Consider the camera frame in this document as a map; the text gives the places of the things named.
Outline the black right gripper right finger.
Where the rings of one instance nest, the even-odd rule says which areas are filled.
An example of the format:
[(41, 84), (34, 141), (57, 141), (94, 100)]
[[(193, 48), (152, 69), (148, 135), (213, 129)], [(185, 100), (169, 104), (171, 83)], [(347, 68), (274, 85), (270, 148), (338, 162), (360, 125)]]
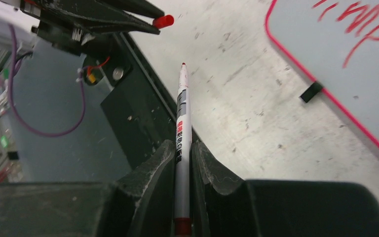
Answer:
[(201, 141), (191, 146), (191, 171), (193, 236), (261, 236), (246, 182)]

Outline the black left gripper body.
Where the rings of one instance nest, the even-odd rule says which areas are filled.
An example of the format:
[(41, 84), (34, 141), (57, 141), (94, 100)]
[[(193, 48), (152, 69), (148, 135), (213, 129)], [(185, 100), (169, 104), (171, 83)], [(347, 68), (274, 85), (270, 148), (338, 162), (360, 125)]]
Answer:
[(31, 32), (52, 47), (80, 56), (115, 56), (118, 43), (105, 27), (108, 23), (80, 19), (69, 22), (62, 19), (41, 19)]

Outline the red marker cap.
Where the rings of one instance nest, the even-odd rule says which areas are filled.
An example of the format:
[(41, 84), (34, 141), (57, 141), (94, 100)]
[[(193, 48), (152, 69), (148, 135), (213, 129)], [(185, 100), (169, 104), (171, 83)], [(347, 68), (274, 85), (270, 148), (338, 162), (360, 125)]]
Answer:
[(174, 24), (175, 20), (172, 15), (165, 15), (159, 18), (156, 18), (152, 21), (152, 25), (157, 29), (163, 29)]

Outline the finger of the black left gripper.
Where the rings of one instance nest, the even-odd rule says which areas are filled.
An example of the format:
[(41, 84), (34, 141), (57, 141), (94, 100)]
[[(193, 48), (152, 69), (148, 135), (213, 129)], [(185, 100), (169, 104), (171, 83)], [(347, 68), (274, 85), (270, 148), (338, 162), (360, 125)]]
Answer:
[(153, 19), (165, 15), (164, 11), (147, 0), (101, 0), (101, 3), (118, 10), (124, 10)]
[(101, 0), (22, 0), (19, 9), (36, 19), (62, 19), (79, 22), (80, 19), (108, 23), (111, 33), (144, 32), (160, 34), (160, 30), (133, 15), (101, 3)]

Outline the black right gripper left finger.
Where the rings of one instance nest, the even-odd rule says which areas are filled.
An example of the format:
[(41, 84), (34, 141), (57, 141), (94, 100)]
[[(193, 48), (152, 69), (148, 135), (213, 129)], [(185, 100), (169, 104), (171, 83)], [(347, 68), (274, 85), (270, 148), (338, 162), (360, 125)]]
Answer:
[(117, 182), (118, 237), (172, 235), (175, 143), (165, 140), (155, 153)]

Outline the pink framed whiteboard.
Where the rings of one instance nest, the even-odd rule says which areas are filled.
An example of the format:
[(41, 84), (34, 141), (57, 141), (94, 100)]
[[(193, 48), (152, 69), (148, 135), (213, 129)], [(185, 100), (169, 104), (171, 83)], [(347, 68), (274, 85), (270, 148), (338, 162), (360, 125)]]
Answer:
[(265, 31), (379, 148), (379, 0), (274, 0)]

